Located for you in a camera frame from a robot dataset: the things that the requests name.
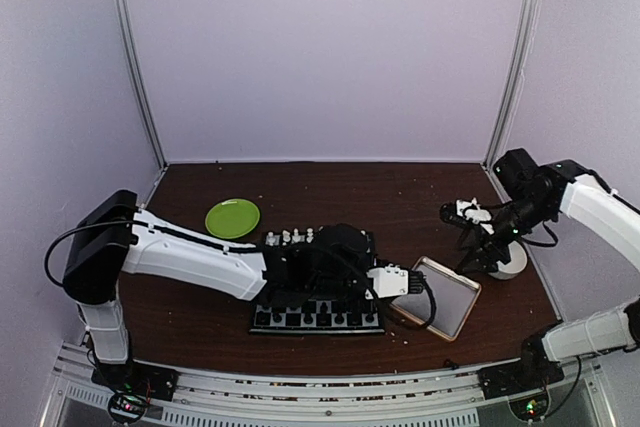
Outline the black white chess board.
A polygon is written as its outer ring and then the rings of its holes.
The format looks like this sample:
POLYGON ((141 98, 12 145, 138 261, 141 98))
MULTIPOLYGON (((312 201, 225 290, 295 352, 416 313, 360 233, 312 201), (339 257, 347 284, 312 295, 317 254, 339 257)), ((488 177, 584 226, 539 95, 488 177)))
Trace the black white chess board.
POLYGON ((377 335, 384 318, 368 272, 379 266, 373 234, 348 224, 263 235, 267 284, 252 301, 249 332, 377 335))

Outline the black king piece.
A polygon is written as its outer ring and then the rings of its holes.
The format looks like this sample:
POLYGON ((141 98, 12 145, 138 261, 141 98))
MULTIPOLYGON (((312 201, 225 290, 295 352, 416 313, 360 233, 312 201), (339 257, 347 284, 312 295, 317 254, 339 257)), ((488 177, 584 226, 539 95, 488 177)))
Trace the black king piece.
POLYGON ((320 312, 317 315, 317 325, 326 327, 332 324, 332 315, 329 312, 329 306, 326 302, 322 302, 320 312))

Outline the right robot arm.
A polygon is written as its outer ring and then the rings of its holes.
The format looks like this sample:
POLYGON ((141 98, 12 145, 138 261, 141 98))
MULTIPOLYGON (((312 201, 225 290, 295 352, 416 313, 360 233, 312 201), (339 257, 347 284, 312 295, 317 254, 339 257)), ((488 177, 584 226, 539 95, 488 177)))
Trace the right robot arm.
POLYGON ((506 151, 491 167, 508 201, 489 206, 473 194, 440 209, 457 226, 465 255, 456 270, 501 275, 523 267, 525 247, 559 248, 538 258, 551 274, 573 317, 540 330, 530 329, 512 377, 519 387, 535 387, 551 363, 570 357, 639 354, 639 299, 616 288, 627 262, 639 267, 639 211, 594 169, 571 158, 537 163, 523 147, 506 151), (560 226, 550 241, 529 239, 536 228, 560 226))

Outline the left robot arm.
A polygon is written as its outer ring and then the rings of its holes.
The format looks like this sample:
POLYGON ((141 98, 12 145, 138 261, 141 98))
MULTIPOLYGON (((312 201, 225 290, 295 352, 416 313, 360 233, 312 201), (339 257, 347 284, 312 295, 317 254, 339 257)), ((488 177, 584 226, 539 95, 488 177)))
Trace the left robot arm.
POLYGON ((62 278, 89 332, 98 365, 123 391, 144 371, 132 360, 119 299, 120 274, 151 275, 226 293, 265 307, 361 297, 374 263, 372 236, 348 224, 321 227, 299 241, 235 243, 171 224, 119 190, 74 229, 62 278))

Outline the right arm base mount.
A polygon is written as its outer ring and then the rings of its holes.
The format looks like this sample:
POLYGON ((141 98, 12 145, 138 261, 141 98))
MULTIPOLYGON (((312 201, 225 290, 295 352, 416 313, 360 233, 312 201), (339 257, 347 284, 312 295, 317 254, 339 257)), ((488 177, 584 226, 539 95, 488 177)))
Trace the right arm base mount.
POLYGON ((484 367, 477 375, 487 400, 542 389, 564 379, 563 369, 555 364, 530 370, 520 362, 484 367))

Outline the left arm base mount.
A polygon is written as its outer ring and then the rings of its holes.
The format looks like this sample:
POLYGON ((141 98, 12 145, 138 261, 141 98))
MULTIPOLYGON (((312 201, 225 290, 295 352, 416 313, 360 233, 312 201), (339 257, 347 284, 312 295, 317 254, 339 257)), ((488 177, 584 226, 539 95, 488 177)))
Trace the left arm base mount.
POLYGON ((129 394, 152 400, 171 401, 178 382, 176 370, 140 364, 98 364, 91 381, 129 394))

